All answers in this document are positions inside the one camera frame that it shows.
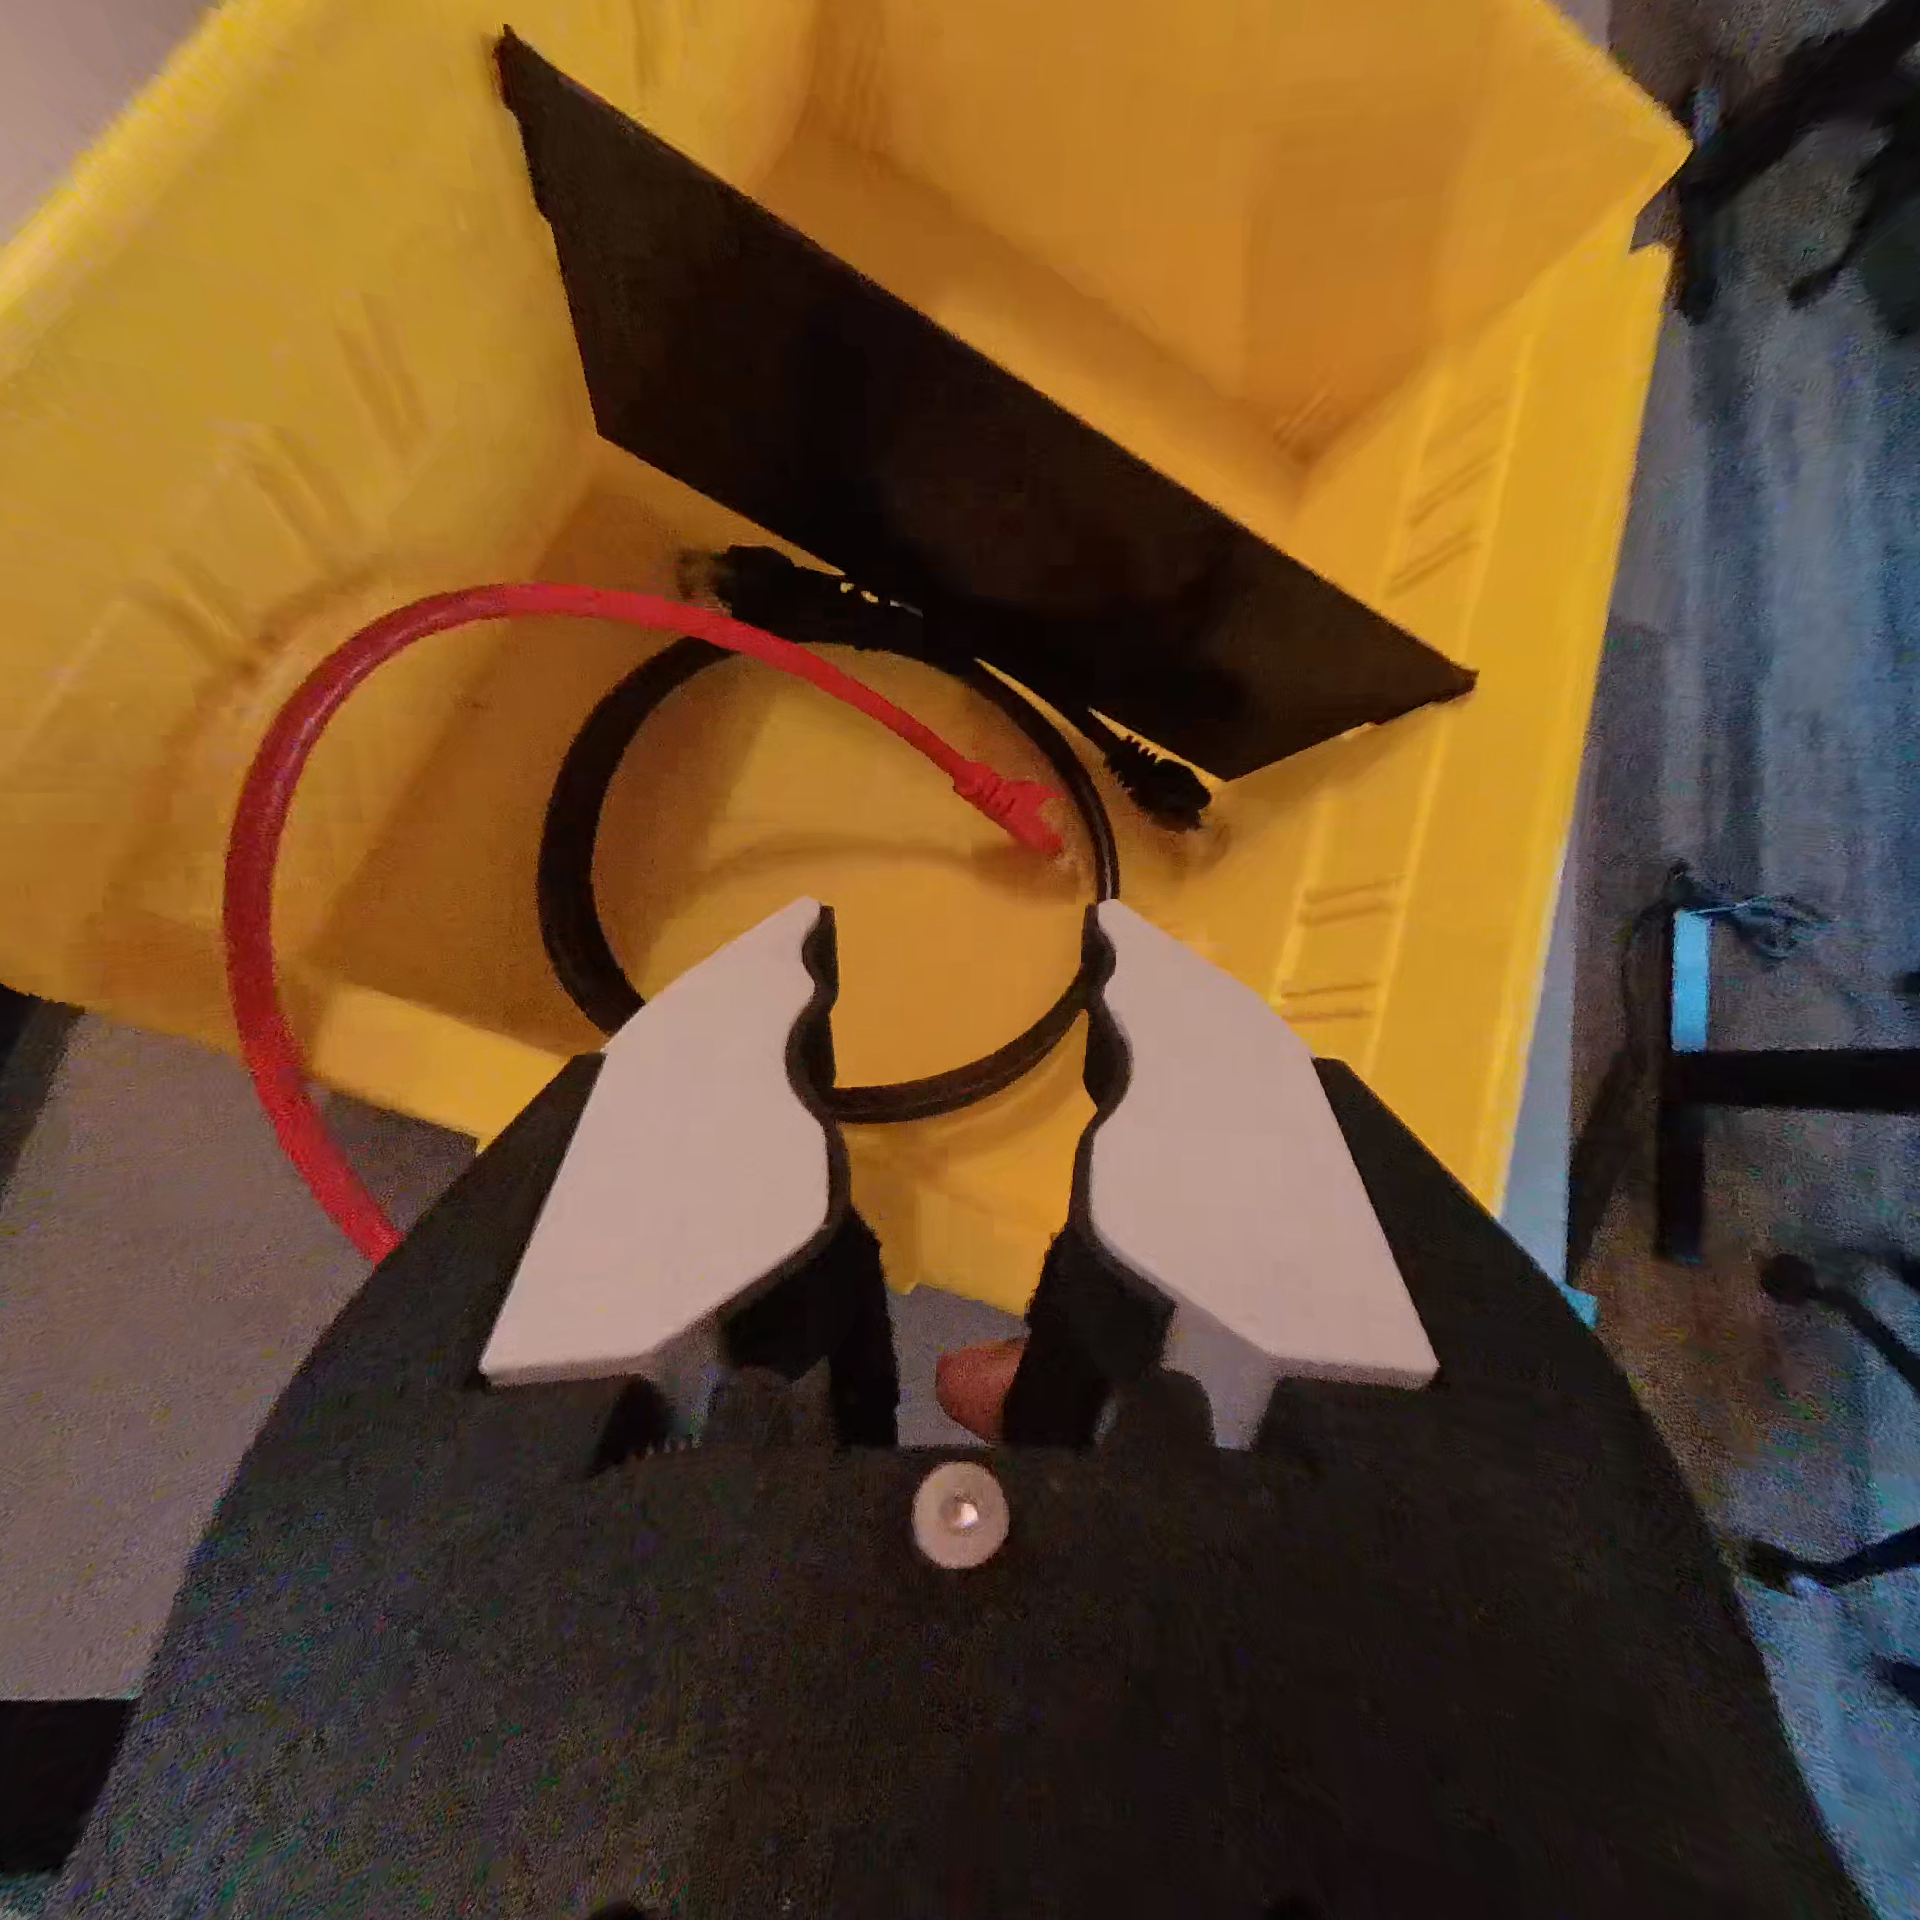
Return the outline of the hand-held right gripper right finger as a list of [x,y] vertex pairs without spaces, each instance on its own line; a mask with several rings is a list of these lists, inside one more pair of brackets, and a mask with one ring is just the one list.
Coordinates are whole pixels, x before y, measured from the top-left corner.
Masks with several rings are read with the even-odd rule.
[[1230,1452],[1287,1380],[1427,1388],[1433,1345],[1308,1042],[1123,900],[1085,938],[1094,1113],[1069,1222],[1143,1292],[1143,1365],[1191,1379]]

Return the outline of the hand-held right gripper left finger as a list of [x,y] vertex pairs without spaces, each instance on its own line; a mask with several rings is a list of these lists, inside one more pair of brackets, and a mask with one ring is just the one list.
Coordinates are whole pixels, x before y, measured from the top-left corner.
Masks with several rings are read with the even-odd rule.
[[477,1362],[487,1386],[643,1380],[671,1426],[707,1421],[729,1318],[849,1211],[817,1066],[835,1002],[831,909],[801,897],[601,1046]]

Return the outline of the yellow plastic bin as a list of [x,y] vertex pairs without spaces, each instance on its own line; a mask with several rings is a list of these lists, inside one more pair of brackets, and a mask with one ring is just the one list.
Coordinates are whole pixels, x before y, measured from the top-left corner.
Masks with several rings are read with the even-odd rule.
[[1476,673],[1237,780],[1114,721],[1212,790],[1114,817],[1500,1209],[1687,155],[1556,5],[219,5],[5,253],[5,984],[237,1052],[235,802],[350,636],[838,572],[596,429],[503,33]]

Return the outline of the grey desk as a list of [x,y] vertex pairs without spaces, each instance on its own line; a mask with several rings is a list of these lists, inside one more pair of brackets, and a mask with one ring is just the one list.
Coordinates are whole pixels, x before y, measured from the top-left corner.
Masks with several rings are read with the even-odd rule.
[[[2,3],[5,238],[209,5]],[[1565,1275],[1574,912],[1562,892],[1503,1225]],[[5,1068],[2,1691],[133,1696],[186,1557],[364,1264],[239,1070],[42,1011]]]

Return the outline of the black bin divider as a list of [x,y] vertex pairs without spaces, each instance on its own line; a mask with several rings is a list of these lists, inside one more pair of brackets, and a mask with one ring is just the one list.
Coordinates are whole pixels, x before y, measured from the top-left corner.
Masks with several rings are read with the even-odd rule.
[[1476,673],[495,40],[598,434],[965,652],[1237,780]]

